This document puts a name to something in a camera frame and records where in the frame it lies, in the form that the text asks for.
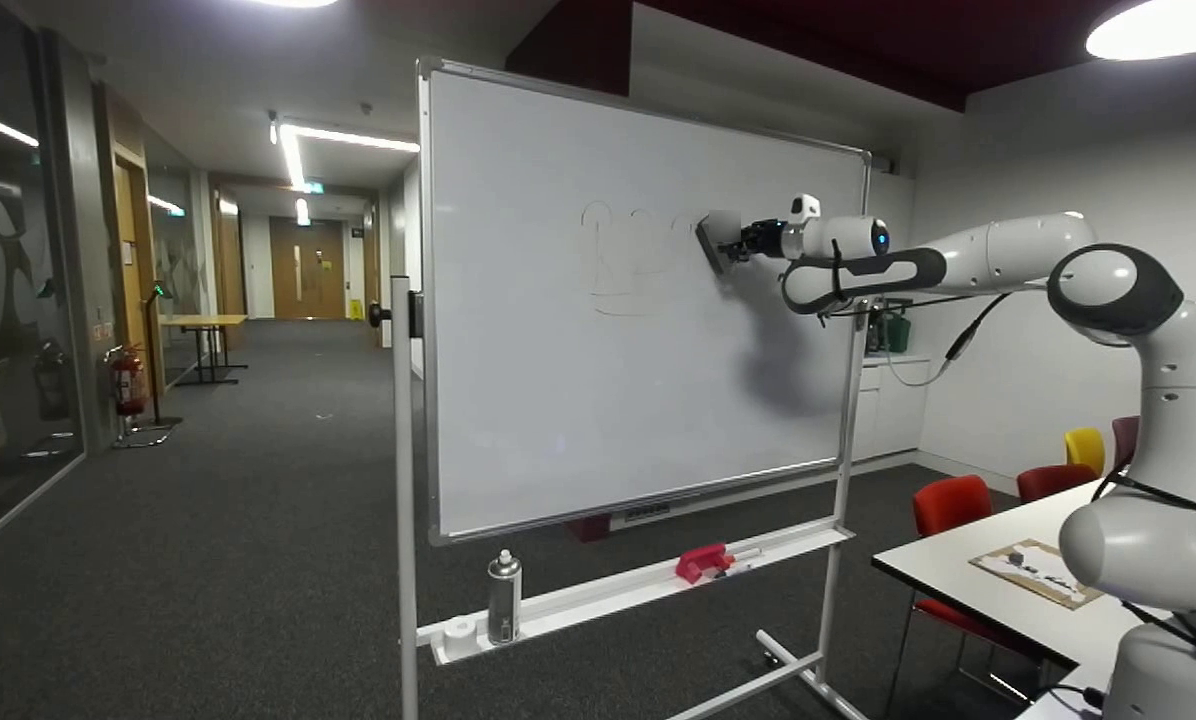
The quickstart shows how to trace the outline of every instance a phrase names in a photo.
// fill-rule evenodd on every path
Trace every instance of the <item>whiteboard tray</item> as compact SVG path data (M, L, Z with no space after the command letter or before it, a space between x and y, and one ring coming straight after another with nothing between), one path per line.
M846 527L837 527L831 522L810 522L810 526L795 526L795 527L778 527L778 532L762 532L762 535L748 535L726 544L726 553L735 557L735 566L723 577L745 577L767 566L783 566L808 553L825 553L851 542ZM644 566L621 577L599 577L590 586L572 586L549 597L527 597L521 601L521 638L517 642L489 642L484 634L484 614L466 614L466 617L452 617L441 624L419 630L419 649L430 649L435 663L458 663L472 657L489 657L535 638L550 638L575 624L590 624L599 617L617 617L639 603L655 603L679 593L697 593L717 581L699 581L699 586L685 586L674 577L674 557L663 566Z

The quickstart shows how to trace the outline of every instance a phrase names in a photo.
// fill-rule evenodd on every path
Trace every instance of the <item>dark ceiling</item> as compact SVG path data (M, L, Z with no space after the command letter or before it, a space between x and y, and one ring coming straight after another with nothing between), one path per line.
M1132 0L644 0L647 9L964 110L978 90L1070 69ZM629 94L630 0L559 0L506 69Z

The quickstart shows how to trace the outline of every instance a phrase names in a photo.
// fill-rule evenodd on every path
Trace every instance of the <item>whiteboard frame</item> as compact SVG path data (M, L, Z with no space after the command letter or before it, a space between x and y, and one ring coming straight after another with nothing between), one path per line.
M825 148L825 154L838 154L838 158L856 158L865 163L865 206L873 202L873 154L856 148L856 145L831 145L831 140L815 140L815 138L792 138L792 131L767 131L767 127L752 127L752 126L717 126L717 121L699 121L699 116L685 116L685 113L659 113L659 110L644 110L630 106L622 95L606 95L606 94L590 94L590 90L575 90L575 83L550 83L550 82L535 82L535 77L510 77L510 71L492 71L492 69L476 69L476 66L458 66L458 61L441 61L441 57L419 57L415 61L415 83L419 83L419 318L423 318L423 417L419 417L419 443L426 453L423 463L423 490L426 490L426 542L435 549L447 544L472 544L472 542L489 542L489 535L510 535L510 532L530 532L530 527L550 527L550 526L568 526L568 522L582 522L582 518L606 518L606 514L629 514L629 507L644 507L644 505L663 505L663 501L692 501L692 495L717 495L717 491L735 491L735 490L752 490L752 486L776 486L776 480L795 480L795 477L810 477L810 472L838 472L838 463L846 463L837 440L837 456L815 456L803 463L776 463L776 469L758 469L758 472L735 472L735 477L699 477L689 490L667 490L667 491L647 491L636 501L617 501L617 505L596 505L596 507L575 507L575 514L550 514L550 518L535 518L535 522L521 522L521 526L496 526L496 527L476 527L476 532L441 532L441 373L435 373L435 352L441 352L441 329L435 329L435 207L430 207L430 158L441 154L430 145L430 77L465 77L465 82L484 82L484 83L499 83L499 90L523 90L523 94L543 94L543 95L559 95L559 99L582 99L582 106L599 106L599 110L621 110L621 113L636 113L636 116L651 116L651 121L679 121L679 126L697 126L697 127L718 127L718 131L740 131L740 138L758 138L758 140L788 140L788 145L803 145L803 148Z

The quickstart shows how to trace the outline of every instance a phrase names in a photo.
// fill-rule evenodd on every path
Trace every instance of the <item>whiteboard stand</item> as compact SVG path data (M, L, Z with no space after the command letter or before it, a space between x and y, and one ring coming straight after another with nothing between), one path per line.
M408 318L408 277L392 277L392 311ZM394 590L398 590L398 717L419 720L419 654L430 654L435 667L489 657L535 638L550 638L575 624L590 624L639 603L655 603L663 597L697 593L708 586L718 586L726 577L758 574L767 566L783 566L808 553L828 553L828 574L825 574L825 603L821 603L821 649L808 657L792 657L778 642L771 642L762 630L755 630L755 645L778 663L740 690L726 690L697 710L674 712L674 720L699 720L718 710L730 710L771 683L783 683L799 677L828 710L837 710L846 720L865 720L856 706L846 706L831 683L828 683L828 649L831 649L831 622L837 622L837 586L838 586L838 544L851 542L845 527L846 514L846 456L851 456L851 426L856 426L856 384L860 384L860 329L865 311L851 318L851 339L846 339L846 390L845 390L845 411L838 411L838 456L837 456L837 505L831 518L792 526L778 532L730 542L726 549L735 553L735 567L717 581L685 586L674 577L674 559L644 566L630 574L599 577L588 586L572 586L559 593L527 597L521 603L521 638L506 645L489 642L484 634L484 614L472 617L452 617L419 630L415 617L415 597L419 597L419 577L415 577L415 443L411 443L411 346L408 346L408 324L394 329L394 352L392 352L392 373L394 373Z

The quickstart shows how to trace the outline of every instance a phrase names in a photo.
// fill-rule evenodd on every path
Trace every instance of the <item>chair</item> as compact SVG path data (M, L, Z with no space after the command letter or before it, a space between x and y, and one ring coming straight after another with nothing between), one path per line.
M1089 472L1084 463L1044 463L1044 469L1026 469L1024 477L1014 477L1014 490L1020 490L1020 501L1031 505L1039 495L1055 495L1055 491L1066 491L1089 480L1094 480L1094 472Z
M914 518L914 532L918 535L937 535L937 532L948 532L948 527L958 527L958 526L993 518L993 491L989 491L989 486L978 477L928 480L911 495L911 518ZM897 667L888 677L888 702L882 702L882 710L893 706L893 694L899 683L911 607L918 607L923 617L932 617L938 624L958 630L964 638L995 642L995 634L982 622L976 622L976 617L969 617L969 614L958 614L958 607L950 607L942 601L918 597L914 603L909 603L909 617L902 617L899 657L897 657Z
M1139 450L1139 417L1115 417L1111 440L1115 440L1115 469L1132 463L1132 456Z
M1098 430L1070 430L1065 438L1066 463L1084 463L1091 477L1104 477L1104 432Z

